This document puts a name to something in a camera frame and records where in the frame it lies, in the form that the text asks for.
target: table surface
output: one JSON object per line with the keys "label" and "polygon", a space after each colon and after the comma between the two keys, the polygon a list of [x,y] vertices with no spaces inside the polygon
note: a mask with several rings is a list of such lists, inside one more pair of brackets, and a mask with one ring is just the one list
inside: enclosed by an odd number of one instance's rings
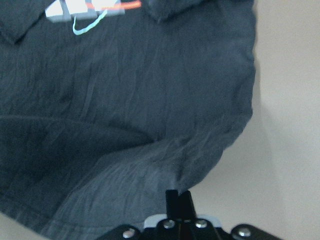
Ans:
{"label": "table surface", "polygon": [[[286,240],[320,236],[320,1],[257,0],[253,117],[191,189],[197,213]],[[0,214],[1,240],[45,238]]]}

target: garment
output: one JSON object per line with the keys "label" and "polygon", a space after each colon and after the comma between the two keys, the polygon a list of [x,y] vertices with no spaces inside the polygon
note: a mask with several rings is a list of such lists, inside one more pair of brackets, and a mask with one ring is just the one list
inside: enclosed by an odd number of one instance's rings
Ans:
{"label": "garment", "polygon": [[0,210],[54,240],[141,228],[252,116],[253,0],[144,0],[79,36],[52,2],[0,4]]}

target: silver screw head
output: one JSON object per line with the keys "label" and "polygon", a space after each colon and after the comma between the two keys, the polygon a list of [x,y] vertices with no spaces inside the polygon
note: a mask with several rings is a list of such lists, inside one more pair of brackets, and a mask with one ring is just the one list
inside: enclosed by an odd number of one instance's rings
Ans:
{"label": "silver screw head", "polygon": [[207,221],[204,220],[204,219],[197,220],[197,221],[195,222],[195,226],[196,226],[197,228],[199,228],[199,229],[204,229],[204,228],[207,227],[207,225],[208,225],[208,223],[207,223]]}
{"label": "silver screw head", "polygon": [[246,227],[240,228],[239,231],[238,231],[238,234],[241,237],[250,237],[251,236],[250,230],[248,228],[246,228]]}
{"label": "silver screw head", "polygon": [[165,220],[163,222],[163,226],[165,229],[172,229],[175,225],[176,225],[176,223],[173,220]]}
{"label": "silver screw head", "polygon": [[124,231],[122,234],[123,238],[125,239],[132,238],[134,235],[135,235],[135,230],[132,228],[129,228],[129,230],[127,231]]}

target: orange stripe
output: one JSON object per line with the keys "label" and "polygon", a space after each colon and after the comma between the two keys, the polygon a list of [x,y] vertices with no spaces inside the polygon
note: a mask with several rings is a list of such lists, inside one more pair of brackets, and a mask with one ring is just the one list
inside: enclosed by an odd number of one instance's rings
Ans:
{"label": "orange stripe", "polygon": [[[142,5],[141,1],[136,0],[136,1],[130,1],[130,2],[122,2],[122,3],[117,3],[114,6],[106,6],[102,7],[102,10],[119,10],[119,9],[137,9],[140,8]],[[86,6],[88,9],[95,9],[95,6],[92,3],[86,3]]]}

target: screw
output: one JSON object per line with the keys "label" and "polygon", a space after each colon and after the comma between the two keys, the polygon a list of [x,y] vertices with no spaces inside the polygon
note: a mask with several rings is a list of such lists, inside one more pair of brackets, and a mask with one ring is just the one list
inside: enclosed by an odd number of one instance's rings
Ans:
{"label": "screw", "polygon": [[124,231],[122,234],[123,238],[125,239],[132,238],[134,235],[135,235],[135,230],[132,228],[129,228],[129,230],[127,231]]}
{"label": "screw", "polygon": [[247,227],[242,227],[239,229],[238,234],[241,237],[250,237],[251,236],[251,232]]}
{"label": "screw", "polygon": [[207,221],[206,220],[203,220],[203,219],[201,219],[201,220],[198,220],[198,221],[196,221],[195,222],[195,226],[197,227],[197,228],[199,228],[199,229],[204,229],[204,228],[206,228],[207,227]]}
{"label": "screw", "polygon": [[165,229],[172,229],[175,225],[176,225],[176,223],[173,220],[165,220],[163,222],[163,226]]}

